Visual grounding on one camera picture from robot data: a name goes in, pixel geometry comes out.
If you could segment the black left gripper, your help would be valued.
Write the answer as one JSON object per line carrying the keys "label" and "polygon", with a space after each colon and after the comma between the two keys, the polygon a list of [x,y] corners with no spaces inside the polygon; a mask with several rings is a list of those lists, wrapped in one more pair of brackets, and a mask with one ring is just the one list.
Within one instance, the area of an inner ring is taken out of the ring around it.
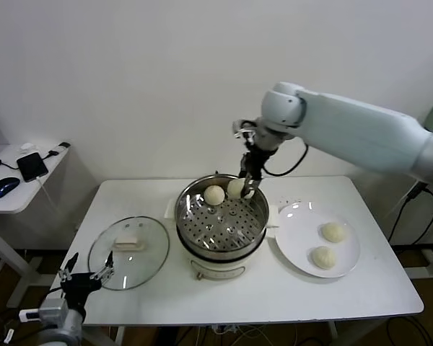
{"label": "black left gripper", "polygon": [[114,273],[113,252],[110,251],[101,270],[98,270],[94,274],[86,272],[72,275],[71,272],[78,260],[78,256],[79,253],[76,252],[67,261],[64,268],[58,270],[58,276],[61,281],[60,286],[65,293],[64,298],[66,299],[68,308],[73,310],[83,309],[88,296],[101,289],[101,280],[109,280]]}

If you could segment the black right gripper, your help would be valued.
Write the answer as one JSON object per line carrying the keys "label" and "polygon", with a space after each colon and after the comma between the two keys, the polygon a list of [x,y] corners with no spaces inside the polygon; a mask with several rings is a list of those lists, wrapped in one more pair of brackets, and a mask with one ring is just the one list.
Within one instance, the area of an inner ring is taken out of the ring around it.
{"label": "black right gripper", "polygon": [[262,177],[262,169],[266,163],[266,152],[256,145],[248,146],[248,174],[246,169],[247,153],[240,160],[239,178],[244,179],[242,198],[250,199],[258,189],[259,181],[254,178]]}

